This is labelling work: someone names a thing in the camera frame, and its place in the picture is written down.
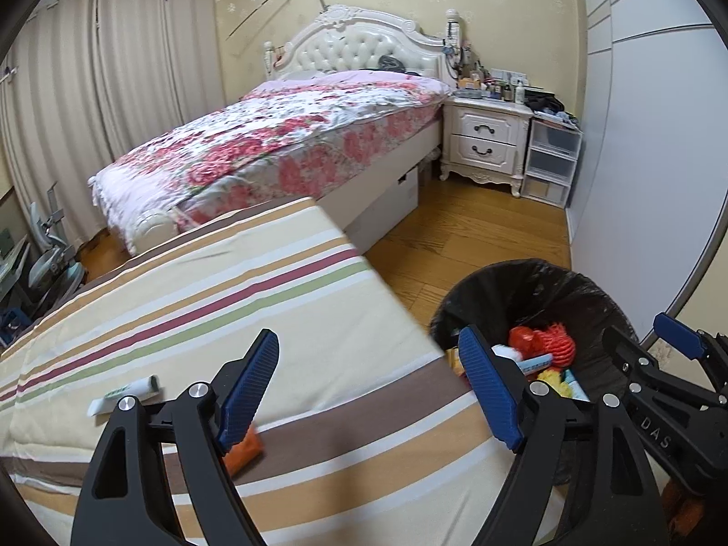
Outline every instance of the green stripe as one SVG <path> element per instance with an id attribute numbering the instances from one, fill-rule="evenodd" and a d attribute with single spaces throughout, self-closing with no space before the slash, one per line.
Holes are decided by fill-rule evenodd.
<path id="1" fill-rule="evenodd" d="M 28 392 L 27 394 L 23 393 L 17 398 L 17 402 L 24 403 L 27 400 L 31 400 L 36 396 L 44 394 L 45 392 L 50 392 L 51 390 L 60 388 L 61 386 L 65 386 L 66 384 L 70 384 L 74 381 L 89 378 L 92 375 L 96 374 L 102 374 L 103 372 L 114 369 L 119 365 L 127 364 L 134 359 L 146 357 L 147 355 L 158 353 L 159 351 L 163 351 L 164 349 L 168 349 L 185 341 L 196 339 L 197 337 L 209 334 L 212 331 L 217 330 L 218 328 L 227 326 L 227 324 L 232 324 L 232 322 L 235 322 L 236 320 L 240 320 L 242 318 L 250 316 L 258 310 L 261 310 L 263 308 L 269 308 L 270 306 L 275 306 L 277 303 L 281 303 L 287 300 L 291 300 L 293 298 L 297 298 L 301 295 L 311 293 L 312 291 L 316 291 L 316 289 L 325 288 L 327 285 L 331 285 L 332 283 L 336 283 L 337 281 L 341 281 L 342 279 L 351 277 L 356 273 L 367 271 L 368 269 L 369 265 L 367 263 L 365 263 L 364 261 L 358 261 L 351 265 L 342 267 L 339 270 L 334 271 L 333 273 L 328 273 L 326 275 L 323 275 L 322 277 L 312 279 L 311 281 L 301 283 L 300 285 L 296 285 L 294 288 L 284 289 L 283 291 L 279 291 L 278 293 L 274 293 L 273 295 L 269 295 L 265 298 L 257 299 L 253 302 L 250 302 L 246 306 L 242 306 L 236 310 L 224 313 L 222 316 L 218 316 L 217 318 L 213 318 L 211 320 L 208 320 L 207 322 L 203 322 L 202 324 L 198 324 L 197 326 L 188 328 L 187 330 L 182 330 L 177 334 L 166 337 L 166 339 L 154 341 L 154 343 L 141 346 L 138 349 L 134 349 L 133 351 L 129 351 L 128 353 L 125 353 L 123 355 L 119 355 L 119 357 L 113 357 L 112 359 L 107 359 L 107 361 L 104 361 L 103 363 L 91 365 L 90 367 L 85 368 L 84 370 L 81 370 L 74 375 L 69 375 L 68 378 L 52 382 L 32 392 Z M 3 404 L 3 406 L 0 407 L 0 411 L 4 410 L 7 407 L 8 404 Z"/>

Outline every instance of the white headboard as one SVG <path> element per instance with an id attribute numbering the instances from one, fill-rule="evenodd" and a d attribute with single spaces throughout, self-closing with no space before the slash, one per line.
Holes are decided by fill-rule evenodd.
<path id="1" fill-rule="evenodd" d="M 448 21 L 459 23 L 460 15 L 448 10 L 443 26 Z M 392 55 L 407 71 L 455 83 L 441 39 L 423 35 L 414 20 L 376 10 L 334 4 L 285 44 L 280 60 L 275 61 L 273 43 L 267 41 L 263 47 L 269 80 L 304 70 L 375 69 L 382 55 Z"/>

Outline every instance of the pink floral blanket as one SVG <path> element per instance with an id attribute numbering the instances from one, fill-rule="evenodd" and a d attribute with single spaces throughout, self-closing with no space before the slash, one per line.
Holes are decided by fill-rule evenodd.
<path id="1" fill-rule="evenodd" d="M 262 84 L 238 103 L 137 147 L 89 181 L 133 252 L 147 212 L 182 230 L 288 195 L 323 197 L 432 120 L 447 85 L 389 72 Z"/>

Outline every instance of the yellow wallpaper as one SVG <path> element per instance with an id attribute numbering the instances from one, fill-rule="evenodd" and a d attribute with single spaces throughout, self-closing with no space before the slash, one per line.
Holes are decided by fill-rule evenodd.
<path id="1" fill-rule="evenodd" d="M 317 0 L 272 0 L 232 38 L 227 35 L 262 0 L 216 0 L 217 31 L 228 101 L 265 78 L 262 43 L 282 46 L 320 12 Z M 579 110 L 580 0 L 325 0 L 383 10 L 414 19 L 424 32 L 442 36 L 445 11 L 455 8 L 486 67 L 522 71 L 536 86 L 553 90 L 572 112 Z"/>

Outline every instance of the silver pivot bolt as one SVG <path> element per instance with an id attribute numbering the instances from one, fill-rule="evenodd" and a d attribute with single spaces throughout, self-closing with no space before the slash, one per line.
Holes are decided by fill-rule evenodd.
<path id="1" fill-rule="evenodd" d="M 548 394 L 548 384 L 544 384 L 542 381 L 531 382 L 529 389 L 531 392 L 536 394 L 536 396 L 545 396 Z"/>
<path id="2" fill-rule="evenodd" d="M 208 386 L 205 382 L 200 381 L 189 386 L 189 395 L 193 398 L 202 398 L 209 389 L 210 386 Z"/>
<path id="3" fill-rule="evenodd" d="M 119 408 L 121 410 L 132 410 L 134 404 L 136 404 L 136 398 L 133 396 L 125 396 L 119 400 Z"/>
<path id="4" fill-rule="evenodd" d="M 620 405 L 620 399 L 614 394 L 605 394 L 602 396 L 602 400 L 609 408 L 617 408 Z"/>

